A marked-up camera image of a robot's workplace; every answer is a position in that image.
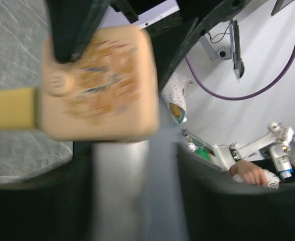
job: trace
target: bolt hole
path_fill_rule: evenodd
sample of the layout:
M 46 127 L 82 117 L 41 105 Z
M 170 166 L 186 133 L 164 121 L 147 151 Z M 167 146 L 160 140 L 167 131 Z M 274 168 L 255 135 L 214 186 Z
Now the bolt hole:
M 205 29 L 200 31 L 200 36 L 202 37 L 203 35 L 205 35 L 207 33 L 207 31 Z
M 236 0 L 236 1 L 234 1 L 233 3 L 232 3 L 232 7 L 233 8 L 236 8 L 236 7 L 238 7 L 239 5 L 241 4 L 241 0 Z
M 221 51 L 221 52 L 220 52 L 220 57 L 222 57 L 222 58 L 226 57 L 226 52 Z

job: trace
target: human hand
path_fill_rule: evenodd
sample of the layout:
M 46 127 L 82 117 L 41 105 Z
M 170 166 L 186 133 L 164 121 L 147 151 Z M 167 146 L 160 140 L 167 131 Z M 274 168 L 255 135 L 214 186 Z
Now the human hand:
M 238 174 L 249 184 L 267 185 L 269 182 L 261 167 L 246 160 L 240 160 L 233 165 L 230 169 L 230 173 L 233 176 Z

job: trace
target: wire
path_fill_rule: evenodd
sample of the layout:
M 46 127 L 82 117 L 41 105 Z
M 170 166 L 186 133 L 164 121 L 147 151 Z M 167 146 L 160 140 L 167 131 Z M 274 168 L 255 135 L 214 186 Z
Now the wire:
M 228 27 L 226 28 L 226 31 L 225 31 L 224 33 L 217 34 L 217 35 L 215 35 L 214 37 L 211 37 L 210 32 L 207 32 L 207 34 L 208 34 L 209 37 L 210 37 L 210 41 L 211 41 L 211 43 L 213 43 L 213 44 L 217 44 L 217 43 L 221 42 L 221 41 L 223 40 L 223 38 L 224 38 L 227 34 L 230 34 L 230 33 L 227 33 L 229 27 L 230 27 L 230 26 L 228 26 Z M 217 42 L 213 42 L 213 40 L 214 40 L 216 37 L 218 37 L 219 35 L 223 35 L 222 38 L 221 38 L 220 40 L 218 40 Z
M 187 61 L 187 64 L 190 68 L 190 71 L 193 75 L 193 77 L 195 78 L 196 82 L 200 85 L 200 87 L 206 91 L 208 94 L 216 97 L 216 98 L 219 98 L 219 99 L 224 99 L 224 100 L 232 100 L 232 101 L 237 101 L 237 100 L 245 100 L 245 99 L 251 99 L 251 98 L 254 98 L 264 92 L 266 92 L 267 90 L 269 90 L 270 88 L 272 88 L 275 84 L 277 84 L 283 77 L 284 75 L 287 73 L 287 71 L 290 69 L 294 59 L 295 59 L 295 44 L 294 44 L 294 47 L 293 47 L 293 51 L 292 51 L 292 54 L 286 64 L 286 66 L 283 68 L 283 70 L 281 71 L 281 73 L 277 76 L 277 78 L 272 81 L 269 85 L 267 85 L 266 87 L 262 88 L 261 90 L 255 92 L 255 93 L 252 93 L 252 94 L 249 94 L 249 95 L 245 95 L 245 96 L 240 96 L 240 97 L 228 97 L 228 96 L 223 96 L 223 95 L 220 95 L 220 94 L 217 94 L 211 90 L 209 90 L 201 81 L 200 79 L 198 78 L 197 76 L 197 73 L 195 72 L 190 60 L 188 57 L 185 57 L 186 58 L 186 61 Z

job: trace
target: black cable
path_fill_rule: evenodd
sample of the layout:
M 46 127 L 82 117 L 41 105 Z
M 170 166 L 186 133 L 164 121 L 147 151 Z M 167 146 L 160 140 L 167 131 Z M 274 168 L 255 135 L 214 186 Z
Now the black cable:
M 221 42 L 221 41 L 223 40 L 223 38 L 224 38 L 227 34 L 230 34 L 230 33 L 227 33 L 228 29 L 229 29 L 229 26 L 226 28 L 226 31 L 225 31 L 224 33 L 217 34 L 217 35 L 215 35 L 214 37 L 211 37 L 210 32 L 207 32 L 207 34 L 208 34 L 209 37 L 210 37 L 210 41 L 211 41 L 211 43 L 213 43 L 213 44 L 217 44 L 217 43 Z M 213 40 L 214 40 L 216 37 L 218 37 L 219 35 L 222 35 L 222 34 L 223 34 L 223 36 L 222 36 L 222 38 L 221 38 L 220 40 L 218 40 L 217 42 L 213 42 Z

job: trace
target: peach-colored container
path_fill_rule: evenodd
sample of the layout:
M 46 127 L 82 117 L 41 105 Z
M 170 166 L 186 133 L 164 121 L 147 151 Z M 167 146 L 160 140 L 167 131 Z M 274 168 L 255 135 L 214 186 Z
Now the peach-colored container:
M 136 26 L 98 30 L 82 58 L 59 64 L 42 49 L 41 129 L 57 141 L 123 140 L 159 127 L 150 38 Z

